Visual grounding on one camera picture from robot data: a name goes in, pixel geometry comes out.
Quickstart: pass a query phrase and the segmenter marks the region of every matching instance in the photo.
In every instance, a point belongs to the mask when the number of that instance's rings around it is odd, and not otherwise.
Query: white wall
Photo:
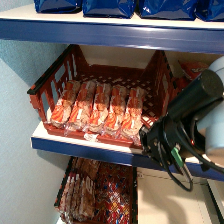
[[[33,3],[1,0],[0,11]],[[54,224],[68,156],[31,148],[39,123],[27,90],[64,45],[0,40],[0,224]]]

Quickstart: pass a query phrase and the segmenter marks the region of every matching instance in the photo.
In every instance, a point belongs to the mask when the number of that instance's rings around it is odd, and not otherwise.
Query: white shelf
[[[36,13],[34,4],[0,12],[0,39],[224,53],[224,23],[84,18]]]
[[[195,21],[171,21],[171,20],[153,20],[141,19],[134,13],[131,19],[116,18],[85,18],[83,12],[69,14],[44,14],[37,13],[34,4],[22,6],[8,11],[0,12],[0,18],[13,20],[38,20],[38,21],[55,21],[55,22],[73,22],[73,23],[99,23],[99,24],[123,24],[139,26],[156,26],[156,27],[176,27],[176,28],[202,28],[202,29],[224,29],[224,23],[220,22],[203,22],[199,19]]]
[[[167,174],[166,178],[161,178],[152,176],[151,171],[147,174],[149,170],[146,169],[137,171],[144,173],[138,178],[139,224],[219,223],[207,185],[194,184],[192,193],[188,193]]]
[[[224,183],[214,180],[208,180],[208,183],[224,219]]]

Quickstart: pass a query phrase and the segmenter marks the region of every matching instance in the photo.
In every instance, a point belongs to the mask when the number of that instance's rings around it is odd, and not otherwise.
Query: snack package
[[[68,13],[80,11],[82,0],[34,0],[35,9],[41,13]]]
[[[203,62],[182,62],[178,61],[184,75],[189,80],[194,80],[198,75],[200,75],[209,66]]]
[[[60,213],[64,213],[65,210],[66,210],[66,198],[67,198],[70,182],[71,182],[71,177],[68,176],[68,179],[67,179],[62,197],[61,197],[60,205],[59,205],[59,208],[58,208]]]
[[[83,15],[85,17],[112,17],[131,18],[134,13],[137,0],[84,0]]]
[[[104,125],[104,133],[113,137],[118,137],[121,123],[125,112],[125,98],[127,96],[127,88],[124,86],[114,86],[112,89],[112,97],[110,100],[109,114]]]
[[[198,0],[196,15],[203,21],[224,22],[224,1]]]
[[[139,0],[141,18],[195,20],[198,0]]]
[[[93,160],[93,159],[90,160],[88,175],[89,175],[91,180],[95,181],[97,172],[99,170],[99,167],[100,167],[100,162],[99,161],[96,161],[96,160]]]
[[[121,126],[121,135],[125,138],[132,139],[137,145],[140,143],[138,141],[138,132],[142,127],[141,114],[144,96],[145,90],[140,87],[131,89]]]
[[[55,109],[51,115],[50,121],[52,125],[62,128],[68,121],[79,89],[80,82],[78,81],[71,80],[66,83],[62,96],[55,105]]]
[[[82,130],[89,122],[95,89],[96,83],[94,81],[87,81],[81,85],[78,97],[66,125],[65,135],[67,131]]]
[[[85,180],[84,180],[83,177],[80,177],[80,178],[81,178],[80,179],[80,186],[79,186],[79,190],[78,190],[78,195],[76,196],[76,207],[75,207],[73,217],[76,220],[84,221],[84,220],[86,220],[86,218],[82,214],[79,214],[79,207],[80,207],[80,204],[81,204],[82,189],[83,189]]]
[[[80,187],[80,183],[81,183],[81,178],[79,174],[76,174],[75,177],[75,185],[74,185],[74,189],[73,189],[73,195],[72,195],[72,200],[71,200],[71,207],[70,207],[70,212],[72,214],[72,217],[75,219],[75,210],[78,202],[78,197],[79,197],[79,187]]]
[[[71,182],[70,182],[70,186],[68,189],[68,193],[66,196],[66,202],[65,202],[65,219],[67,220],[67,222],[69,223],[70,221],[72,221],[72,217],[71,217],[71,201],[72,201],[72,195],[73,195],[73,191],[74,191],[74,186],[75,186],[75,174],[72,174],[71,177]]]
[[[94,216],[94,210],[95,210],[95,184],[87,176],[86,178],[84,178],[82,186],[82,196],[79,207],[79,215],[81,215],[81,217],[79,218],[79,221],[83,221],[83,219],[92,219]]]
[[[85,131],[92,131],[101,134],[104,122],[108,116],[108,107],[110,103],[111,85],[97,83],[96,94],[89,124]]]

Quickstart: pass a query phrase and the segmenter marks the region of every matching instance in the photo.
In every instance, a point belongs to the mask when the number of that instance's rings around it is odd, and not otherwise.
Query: red plastic crate
[[[72,170],[72,163],[74,157],[71,157],[64,178],[62,180],[54,207],[59,212],[59,207],[62,199],[62,194],[69,176],[73,173],[81,174],[79,169]],[[95,212],[91,220],[75,223],[83,224],[130,224],[133,223],[133,215],[136,215],[136,200],[133,191],[134,181],[136,181],[137,169],[131,166],[124,166],[119,164],[112,164],[101,162],[97,176],[95,179]]]
[[[64,73],[57,80],[61,68]],[[45,94],[51,112],[55,104],[53,99],[52,83],[59,98],[64,84],[70,80],[79,81],[97,80],[101,83],[111,83],[111,85],[123,85],[127,88],[141,87],[147,91],[143,104],[142,122],[151,126],[152,122],[164,115],[168,103],[176,96],[175,78],[172,75],[164,51],[156,51],[145,69],[117,67],[108,65],[90,65],[87,63],[80,47],[70,45],[52,66],[37,80],[28,90],[30,102],[34,109],[37,109],[44,127],[52,135],[64,136],[64,130],[58,129],[47,123],[44,111],[42,96]],[[70,132],[68,137],[84,139],[84,133]],[[108,136],[98,136],[99,142],[141,148],[133,144],[131,140],[120,138],[114,139]]]

